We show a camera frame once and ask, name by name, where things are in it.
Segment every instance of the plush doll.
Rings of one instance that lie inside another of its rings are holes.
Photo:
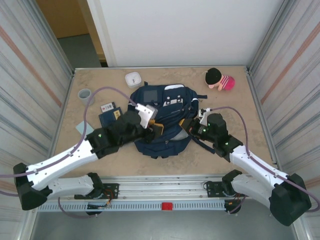
[[[205,83],[209,88],[218,87],[218,91],[221,91],[222,89],[231,90],[236,81],[232,76],[222,75],[218,69],[210,68],[205,74]]]

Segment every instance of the navy backpack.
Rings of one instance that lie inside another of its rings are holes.
[[[163,133],[151,143],[144,140],[135,141],[137,150],[143,155],[154,159],[176,156],[187,147],[191,139],[211,153],[214,150],[198,139],[189,136],[179,125],[182,119],[194,118],[199,109],[199,100],[206,99],[206,95],[197,95],[195,91],[183,84],[148,85],[139,87],[130,98],[137,104],[150,105],[158,110],[155,122],[163,124]],[[128,104],[128,111],[135,111],[132,103]]]

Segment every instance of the white cup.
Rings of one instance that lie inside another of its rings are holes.
[[[81,102],[86,106],[88,103],[88,100],[91,96],[91,91],[88,88],[84,88],[78,92],[78,98],[81,100]],[[91,99],[89,106],[92,105],[95,102],[94,97]]]

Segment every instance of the white wall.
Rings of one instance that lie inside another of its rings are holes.
[[[110,67],[248,65],[283,0],[88,0]]]

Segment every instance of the small white container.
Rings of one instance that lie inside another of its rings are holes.
[[[138,88],[141,85],[141,76],[136,71],[130,72],[127,75],[125,75],[125,81],[129,88],[134,89]]]

